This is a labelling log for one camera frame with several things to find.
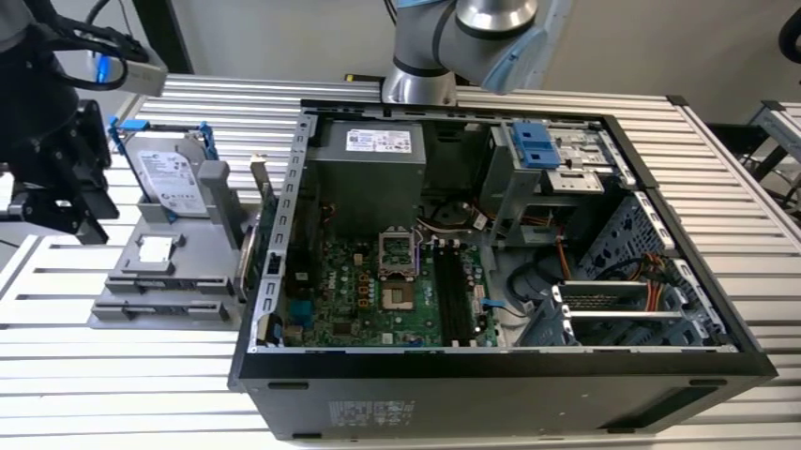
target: power supply label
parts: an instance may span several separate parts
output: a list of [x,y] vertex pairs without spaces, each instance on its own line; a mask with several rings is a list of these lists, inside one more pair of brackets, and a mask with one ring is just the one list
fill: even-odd
[[138,156],[162,205],[179,216],[206,214],[206,204],[187,158],[175,152],[152,151],[140,151]]
[[330,401],[335,427],[402,427],[411,423],[414,400]]
[[411,133],[379,129],[349,131],[349,152],[411,153]]

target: chip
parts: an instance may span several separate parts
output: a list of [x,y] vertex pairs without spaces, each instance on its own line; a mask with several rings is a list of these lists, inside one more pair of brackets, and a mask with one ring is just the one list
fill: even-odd
[[337,336],[350,335],[353,331],[353,323],[350,322],[337,322],[334,324],[334,334]]

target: green circuit board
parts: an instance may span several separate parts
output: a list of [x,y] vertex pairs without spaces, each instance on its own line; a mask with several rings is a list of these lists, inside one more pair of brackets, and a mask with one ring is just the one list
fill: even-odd
[[[302,345],[450,346],[442,342],[431,252],[431,246],[421,246],[421,266],[414,281],[382,280],[378,276],[378,241],[329,240],[323,246],[313,319],[303,331]],[[478,251],[466,247],[461,253],[466,278],[486,290]],[[466,283],[465,290],[471,302],[474,286]],[[495,346],[491,313],[485,317],[487,326],[475,337],[475,345]],[[477,326],[477,317],[473,320],[473,326]]]

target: slotted aluminum surface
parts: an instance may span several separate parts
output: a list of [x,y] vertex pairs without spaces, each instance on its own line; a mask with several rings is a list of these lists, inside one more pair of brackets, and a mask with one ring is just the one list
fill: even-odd
[[[313,84],[171,77],[162,98],[135,100],[128,117],[214,126],[231,184],[255,199],[251,155],[264,155],[280,188],[301,98],[375,101],[367,83]],[[664,97],[461,91],[466,107],[614,114],[696,245],[750,325],[780,377],[657,436],[537,441],[321,443],[326,448],[801,448],[801,255],[797,230],[726,158],[692,111]],[[96,331],[83,326],[106,272],[138,219],[124,160],[108,171],[122,217],[110,244],[30,238],[0,274],[0,442],[11,448],[268,448],[275,444],[247,396],[227,392],[231,332]]]

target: ram slot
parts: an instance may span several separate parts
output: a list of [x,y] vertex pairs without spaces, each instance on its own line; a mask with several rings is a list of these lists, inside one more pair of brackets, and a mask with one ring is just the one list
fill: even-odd
[[439,247],[434,250],[434,278],[443,344],[451,345],[455,341],[459,346],[469,346],[474,338],[471,304],[458,248]]

